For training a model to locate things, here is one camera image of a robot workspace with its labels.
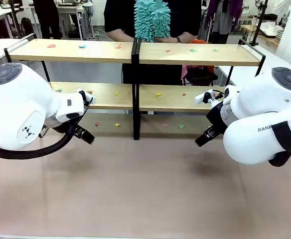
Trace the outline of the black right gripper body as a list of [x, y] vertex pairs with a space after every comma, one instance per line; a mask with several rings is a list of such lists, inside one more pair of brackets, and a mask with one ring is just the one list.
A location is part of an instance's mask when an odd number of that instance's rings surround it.
[[207, 119], [212, 123], [212, 130], [215, 133], [224, 133], [227, 129], [227, 125], [223, 122], [221, 118], [221, 108], [223, 102], [219, 102], [217, 105], [213, 106], [210, 112], [207, 114]]

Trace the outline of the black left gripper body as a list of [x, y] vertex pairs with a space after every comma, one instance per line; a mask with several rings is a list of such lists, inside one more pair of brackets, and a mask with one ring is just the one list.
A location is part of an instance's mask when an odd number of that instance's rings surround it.
[[58, 133], [73, 134], [77, 124], [73, 120], [69, 120], [66, 122], [59, 122], [54, 119], [46, 119], [45, 126], [47, 128], [52, 128]]

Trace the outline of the teal chenille duster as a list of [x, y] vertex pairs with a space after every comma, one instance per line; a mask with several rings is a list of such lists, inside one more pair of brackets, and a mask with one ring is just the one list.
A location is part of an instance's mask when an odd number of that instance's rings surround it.
[[136, 0], [134, 5], [135, 37], [146, 42], [170, 36], [170, 13], [163, 0]]

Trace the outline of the person right forearm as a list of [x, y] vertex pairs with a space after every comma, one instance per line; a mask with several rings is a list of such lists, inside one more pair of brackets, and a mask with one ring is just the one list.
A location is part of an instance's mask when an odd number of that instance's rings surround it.
[[121, 29], [107, 32], [107, 36], [116, 42], [133, 42], [134, 38], [125, 34]]

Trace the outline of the person left forearm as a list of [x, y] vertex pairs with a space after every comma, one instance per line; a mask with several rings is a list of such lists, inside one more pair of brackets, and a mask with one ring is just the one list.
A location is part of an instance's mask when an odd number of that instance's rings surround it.
[[189, 32], [184, 32], [180, 36], [178, 36], [181, 40], [181, 43], [190, 43], [195, 39], [195, 36], [190, 34]]

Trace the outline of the person left hand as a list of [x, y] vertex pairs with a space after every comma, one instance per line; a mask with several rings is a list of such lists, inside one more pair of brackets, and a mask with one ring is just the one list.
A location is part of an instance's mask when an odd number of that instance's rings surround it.
[[155, 38], [154, 40], [160, 43], [178, 43], [178, 39], [175, 37]]

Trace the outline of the orange and black chair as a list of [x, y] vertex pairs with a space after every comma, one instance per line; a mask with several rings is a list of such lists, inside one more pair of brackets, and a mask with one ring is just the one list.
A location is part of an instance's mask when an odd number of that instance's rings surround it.
[[183, 85], [213, 86], [218, 76], [214, 72], [214, 66], [183, 65], [181, 79]]

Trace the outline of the wood and black metal shelf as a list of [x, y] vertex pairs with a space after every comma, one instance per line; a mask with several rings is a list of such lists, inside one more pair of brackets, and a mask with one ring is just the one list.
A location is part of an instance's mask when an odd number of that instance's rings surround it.
[[[8, 62], [13, 60], [40, 61], [42, 64], [52, 61], [77, 63], [131, 63], [136, 72], [140, 63], [141, 40], [134, 39], [132, 43], [115, 43], [107, 41], [53, 40], [37, 39], [30, 34], [21, 40], [28, 40], [26, 44], [12, 50], [5, 48], [4, 53]], [[92, 109], [132, 110], [133, 137], [140, 138], [140, 86], [115, 86], [114, 84], [94, 84], [90, 89], [97, 98]]]
[[[190, 52], [190, 49], [195, 49], [196, 52]], [[264, 61], [265, 55], [244, 40], [239, 40], [238, 44], [174, 44], [141, 41], [139, 65], [231, 66], [231, 69], [234, 66], [258, 66], [256, 73], [259, 74]], [[145, 95], [145, 90], [156, 88], [168, 94], [164, 101], [155, 102], [153, 98]], [[196, 107], [193, 102], [184, 99], [182, 94], [186, 89], [182, 86], [140, 86], [140, 113], [142, 111], [206, 113], [207, 108]]]

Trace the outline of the wooden desk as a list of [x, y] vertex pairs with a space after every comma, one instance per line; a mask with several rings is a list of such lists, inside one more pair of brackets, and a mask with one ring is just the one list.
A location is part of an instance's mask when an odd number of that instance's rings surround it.
[[[240, 30], [244, 33], [247, 33], [247, 41], [252, 42], [254, 39], [254, 35], [256, 33], [257, 26], [255, 25], [240, 25]], [[258, 36], [256, 38], [256, 42], [259, 42], [261, 40], [262, 43], [266, 44], [267, 46], [272, 46], [274, 48], [278, 48], [280, 41], [276, 38], [269, 38], [263, 35], [262, 33], [258, 33]]]

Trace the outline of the purple and grey garments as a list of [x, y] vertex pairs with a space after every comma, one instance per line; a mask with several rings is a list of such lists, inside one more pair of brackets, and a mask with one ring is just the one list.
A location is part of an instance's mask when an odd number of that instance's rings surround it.
[[226, 44], [229, 33], [241, 17], [243, 0], [209, 0], [204, 29], [214, 19], [212, 27], [212, 44]]

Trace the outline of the stack of white trays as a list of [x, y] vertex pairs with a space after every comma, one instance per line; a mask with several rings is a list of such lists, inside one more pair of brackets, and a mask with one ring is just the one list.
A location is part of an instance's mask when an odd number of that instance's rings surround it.
[[284, 28], [282, 28], [279, 25], [276, 25], [276, 23], [273, 21], [267, 21], [267, 22], [261, 23], [260, 30], [267, 37], [274, 37], [275, 38], [277, 33], [279, 31], [283, 31]]

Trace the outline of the bystander in black clothes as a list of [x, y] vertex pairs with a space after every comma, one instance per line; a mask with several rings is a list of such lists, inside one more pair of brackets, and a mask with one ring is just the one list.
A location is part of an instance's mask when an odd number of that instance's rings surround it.
[[61, 39], [59, 15], [54, 0], [33, 0], [43, 39]]

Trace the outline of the person torso black shirt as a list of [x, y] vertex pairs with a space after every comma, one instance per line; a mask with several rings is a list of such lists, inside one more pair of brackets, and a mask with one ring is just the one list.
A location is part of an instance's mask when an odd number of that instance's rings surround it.
[[[189, 32], [195, 37], [200, 28], [201, 0], [163, 0], [171, 10], [170, 36]], [[121, 29], [135, 37], [134, 5], [136, 0], [107, 0], [104, 9], [105, 31]], [[140, 64], [134, 73], [132, 64], [123, 64], [123, 83], [139, 82], [144, 85], [181, 85], [181, 65]]]

